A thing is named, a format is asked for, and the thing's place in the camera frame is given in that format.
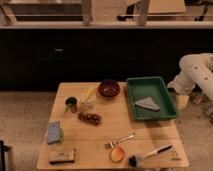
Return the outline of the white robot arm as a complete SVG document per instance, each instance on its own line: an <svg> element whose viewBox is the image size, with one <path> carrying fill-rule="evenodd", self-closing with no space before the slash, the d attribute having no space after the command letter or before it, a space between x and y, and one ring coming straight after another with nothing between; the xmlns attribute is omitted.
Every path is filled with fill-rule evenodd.
<svg viewBox="0 0 213 171"><path fill-rule="evenodd" d="M176 105L183 110L196 85L213 101L213 53L188 54L179 61L180 73L167 84L176 92Z"/></svg>

